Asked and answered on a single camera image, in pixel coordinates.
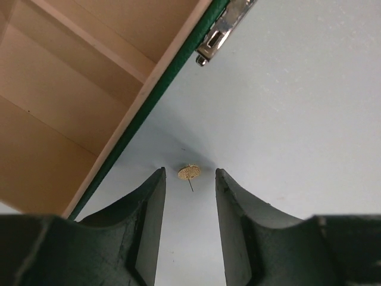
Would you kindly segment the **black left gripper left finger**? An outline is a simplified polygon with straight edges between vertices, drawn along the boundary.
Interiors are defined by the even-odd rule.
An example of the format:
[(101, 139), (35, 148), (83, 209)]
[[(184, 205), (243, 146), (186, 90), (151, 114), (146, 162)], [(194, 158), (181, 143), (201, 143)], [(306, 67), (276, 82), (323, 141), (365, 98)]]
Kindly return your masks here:
[(1, 216), (2, 285), (154, 285), (165, 168), (80, 222)]

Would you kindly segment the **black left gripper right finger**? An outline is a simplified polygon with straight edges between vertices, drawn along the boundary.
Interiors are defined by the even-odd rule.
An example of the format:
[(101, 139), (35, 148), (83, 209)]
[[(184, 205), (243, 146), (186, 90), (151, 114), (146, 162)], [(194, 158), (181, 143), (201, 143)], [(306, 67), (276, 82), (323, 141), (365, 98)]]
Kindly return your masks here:
[(216, 170), (227, 285), (379, 285), (380, 216), (302, 220)]

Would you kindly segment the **gold round stud earring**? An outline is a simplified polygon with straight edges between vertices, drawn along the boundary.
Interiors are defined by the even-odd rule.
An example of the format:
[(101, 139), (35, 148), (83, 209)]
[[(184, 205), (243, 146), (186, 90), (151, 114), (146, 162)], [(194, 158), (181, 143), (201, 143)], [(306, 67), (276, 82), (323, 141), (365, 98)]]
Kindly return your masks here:
[(201, 168), (195, 164), (188, 164), (179, 169), (177, 176), (179, 179), (183, 181), (188, 181), (190, 189), (194, 192), (194, 188), (192, 186), (191, 180), (199, 177), (201, 174)]

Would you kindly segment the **green jewelry box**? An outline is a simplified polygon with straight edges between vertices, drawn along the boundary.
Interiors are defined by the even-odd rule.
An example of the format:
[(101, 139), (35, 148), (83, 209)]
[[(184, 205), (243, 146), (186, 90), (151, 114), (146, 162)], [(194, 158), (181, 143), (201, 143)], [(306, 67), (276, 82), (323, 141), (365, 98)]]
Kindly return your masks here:
[(181, 58), (209, 62), (253, 1), (2, 1), (1, 203), (67, 217)]

